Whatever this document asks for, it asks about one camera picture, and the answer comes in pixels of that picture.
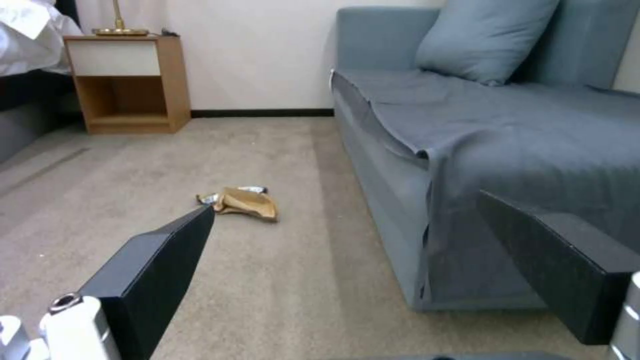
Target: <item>open shelf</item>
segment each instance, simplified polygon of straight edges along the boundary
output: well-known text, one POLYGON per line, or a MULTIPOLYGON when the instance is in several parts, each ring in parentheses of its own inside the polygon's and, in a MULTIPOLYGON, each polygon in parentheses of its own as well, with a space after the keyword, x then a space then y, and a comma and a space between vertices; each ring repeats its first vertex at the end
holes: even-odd
POLYGON ((78 76, 91 133, 167 133, 170 119, 160 76, 78 76))

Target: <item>carpet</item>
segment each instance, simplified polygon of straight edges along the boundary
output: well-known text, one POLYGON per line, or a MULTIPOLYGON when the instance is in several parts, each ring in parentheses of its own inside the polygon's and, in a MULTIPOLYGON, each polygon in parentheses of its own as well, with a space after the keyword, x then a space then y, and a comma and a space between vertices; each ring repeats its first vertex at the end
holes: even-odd
POLYGON ((216 219, 154 359, 544 350, 600 359, 543 311, 413 313, 331 118, 196 119, 175 135, 51 133, 0 165, 0 313, 29 333, 129 237, 196 193, 264 185, 280 223, 216 219))

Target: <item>white drawer front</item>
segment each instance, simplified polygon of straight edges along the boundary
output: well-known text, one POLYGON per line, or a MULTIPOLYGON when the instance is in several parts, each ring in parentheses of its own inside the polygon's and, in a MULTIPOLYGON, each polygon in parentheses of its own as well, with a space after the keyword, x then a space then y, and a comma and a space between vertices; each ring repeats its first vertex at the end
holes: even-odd
POLYGON ((153 41, 69 41, 76 76, 159 76, 153 41))

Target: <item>nightstand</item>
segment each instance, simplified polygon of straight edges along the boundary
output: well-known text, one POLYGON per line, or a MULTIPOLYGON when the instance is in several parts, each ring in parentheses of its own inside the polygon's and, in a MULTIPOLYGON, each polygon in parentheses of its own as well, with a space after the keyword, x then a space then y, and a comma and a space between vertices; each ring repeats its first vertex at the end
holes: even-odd
POLYGON ((179 37, 65 37, 90 134, 175 133, 191 119, 179 37))

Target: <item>brass lamp base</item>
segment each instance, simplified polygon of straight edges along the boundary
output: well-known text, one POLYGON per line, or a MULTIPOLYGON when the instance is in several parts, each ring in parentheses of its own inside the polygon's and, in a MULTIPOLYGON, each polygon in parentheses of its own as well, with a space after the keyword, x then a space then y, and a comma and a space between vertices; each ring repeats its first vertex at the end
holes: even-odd
POLYGON ((149 35, 149 30, 147 29, 93 29, 94 35, 99 37, 145 37, 149 35))

